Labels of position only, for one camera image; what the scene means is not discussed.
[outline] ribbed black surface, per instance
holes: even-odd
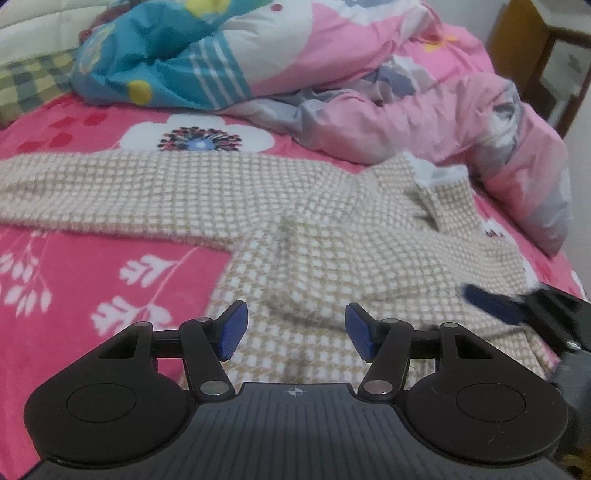
[[[506,469],[456,463],[410,435],[393,408],[347,385],[246,384],[200,407],[165,449],[109,470],[39,464],[27,480],[566,480],[549,460]]]

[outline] floral bedsheet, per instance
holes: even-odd
[[[287,135],[228,117],[118,105],[95,107],[66,95],[0,134],[0,157],[36,151],[240,150],[363,167],[311,152]],[[584,291],[563,253],[533,247],[484,195],[474,193],[489,235],[515,242],[534,286]],[[174,328],[201,315],[230,255],[141,239],[0,228],[0,473],[22,476],[37,461],[22,422],[24,404],[43,381],[132,322]],[[175,379],[182,363],[161,361]]]

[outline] crosshair marking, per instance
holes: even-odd
[[[289,393],[289,395],[291,395],[293,397],[298,397],[299,395],[306,393],[301,388],[298,388],[298,387],[291,387],[287,392]]]

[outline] blue gripper pad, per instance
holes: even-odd
[[[462,297],[471,305],[508,325],[525,322],[524,312],[519,304],[505,295],[496,295],[475,285],[466,284],[462,287]]]
[[[220,362],[230,360],[248,327],[248,307],[242,300],[235,301],[220,315],[216,323],[222,326],[217,345],[217,358]]]
[[[345,329],[361,360],[371,361],[375,358],[376,347],[371,339],[370,326],[355,311],[352,304],[345,309]]]

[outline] white stripe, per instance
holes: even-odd
[[[211,63],[209,61],[209,58],[207,56],[207,51],[205,50],[205,47],[203,46],[202,42],[199,42],[199,49],[201,50],[201,55],[203,56],[203,60],[205,61],[205,63],[207,64],[207,68],[209,69],[209,73],[212,74],[212,78],[216,81],[217,83],[217,88],[219,88],[220,93],[222,94],[222,96],[226,99],[228,105],[231,105],[234,103],[234,100],[230,97],[230,94],[228,94],[228,92],[226,91],[226,89],[224,88],[224,85],[222,84],[222,81],[220,80],[220,78],[217,76],[217,71],[216,69],[213,67],[213,63]]]
[[[195,52],[191,48],[191,55],[189,55],[189,60],[191,61],[191,64],[193,65],[193,73],[197,77],[197,80],[199,80],[199,83],[201,84],[201,88],[205,92],[205,95],[207,95],[207,98],[212,103],[213,109],[219,110],[221,108],[220,104],[217,102],[217,99],[213,96],[212,91],[207,86],[207,83],[205,82],[205,80],[201,77],[201,74],[199,73],[199,66],[197,65],[197,61],[195,59],[196,59]]]
[[[220,47],[220,45],[219,45],[218,42],[215,42],[214,48],[216,50],[217,57],[222,62],[222,65],[224,65],[224,66],[228,65],[228,59],[223,54],[223,50]],[[242,91],[242,88],[240,87],[240,83],[238,83],[238,80],[236,78],[236,73],[234,72],[234,70],[229,69],[228,67],[226,67],[226,74],[228,75],[228,78],[232,82],[232,85],[234,85],[234,88],[236,89],[236,93],[238,95],[240,95],[242,98],[246,98],[246,95],[244,94],[244,92]]]

